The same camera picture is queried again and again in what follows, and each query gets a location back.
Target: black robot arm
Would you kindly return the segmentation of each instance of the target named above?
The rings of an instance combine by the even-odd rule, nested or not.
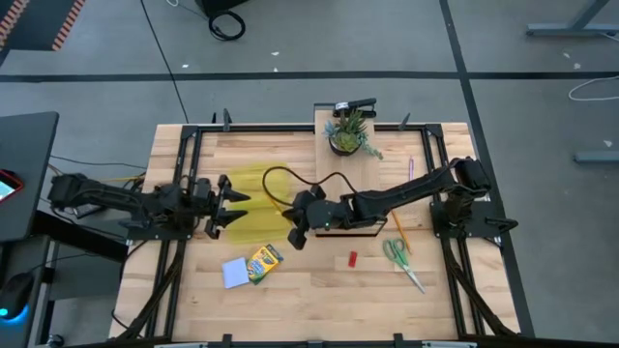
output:
[[[155,187],[150,193],[133,192],[88,179],[82,174],[66,174],[54,177],[47,199],[52,209],[79,207],[94,204],[110,209],[129,212],[132,215],[126,227],[149,230],[162,228],[178,232],[179,239],[191,235],[201,218],[210,217],[206,233],[218,238],[218,227],[244,216],[246,211],[227,211],[223,202],[238,202],[250,199],[243,193],[232,190],[225,175],[218,182],[219,194],[215,194],[208,179],[198,179],[189,191],[178,184]]]
[[[347,230],[384,223],[393,209],[441,192],[448,193],[445,211],[449,222],[459,224],[470,217],[473,199],[484,196],[489,189],[488,178],[478,160],[454,159],[449,165],[405,184],[386,190],[355,191],[341,196],[339,202],[326,200],[322,188],[313,185],[299,192],[292,208],[283,215],[295,223],[288,241],[302,249],[307,240],[305,234],[311,228]]]

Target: potted plant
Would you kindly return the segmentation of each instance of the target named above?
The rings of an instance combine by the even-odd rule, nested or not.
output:
[[[367,126],[364,124],[365,119],[362,114],[363,112],[358,109],[353,110],[348,117],[342,112],[335,125],[327,121],[323,134],[329,140],[329,146],[336,155],[350,156],[362,148],[368,154],[382,160],[383,155],[380,151],[369,145]]]

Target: blue light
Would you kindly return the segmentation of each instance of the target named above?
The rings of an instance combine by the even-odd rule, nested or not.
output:
[[[27,317],[28,317],[28,304],[23,308],[23,310],[21,310],[21,313],[19,313],[19,315],[17,315],[15,318],[9,319],[9,320],[0,319],[0,325],[5,325],[5,326],[21,325],[26,321]]]

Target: red eraser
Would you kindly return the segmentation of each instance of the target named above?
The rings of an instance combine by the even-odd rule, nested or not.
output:
[[[348,267],[355,268],[356,263],[357,263],[357,252],[350,251],[350,258],[348,259]]]

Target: white cable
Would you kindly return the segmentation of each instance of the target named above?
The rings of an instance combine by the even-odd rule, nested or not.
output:
[[[614,40],[616,42],[619,43],[619,39],[617,38],[613,38],[608,34],[600,34],[604,37],[607,37],[611,40]],[[600,81],[609,81],[609,80],[613,80],[613,79],[619,79],[619,76],[613,76],[613,77],[603,77],[603,78],[594,78],[592,80],[589,80],[585,83],[581,83],[577,86],[575,86],[572,91],[570,91],[570,93],[568,93],[568,98],[570,98],[571,101],[574,102],[608,102],[608,101],[617,101],[619,100],[619,96],[616,97],[605,97],[605,98],[576,98],[573,96],[573,93],[577,90],[579,90],[580,88],[590,85],[592,83],[596,83],[596,82],[600,82]]]

